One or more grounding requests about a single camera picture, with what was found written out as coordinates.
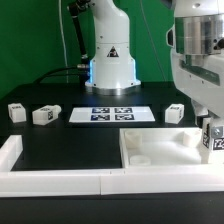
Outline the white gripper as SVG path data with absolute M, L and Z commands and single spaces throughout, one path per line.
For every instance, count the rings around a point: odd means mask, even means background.
M 224 118 L 224 51 L 203 58 L 198 76 L 181 67 L 183 56 L 171 50 L 173 80 L 178 90 L 198 102 L 216 116 Z M 224 119 L 212 120 L 212 137 L 224 136 Z

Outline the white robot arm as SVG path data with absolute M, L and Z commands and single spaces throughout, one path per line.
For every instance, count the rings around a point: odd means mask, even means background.
M 175 86 L 192 99 L 208 134 L 224 136 L 224 0 L 160 0 L 174 12 L 166 34 Z M 119 94 L 140 85 L 129 49 L 129 17 L 113 0 L 90 0 L 95 56 L 86 87 Z

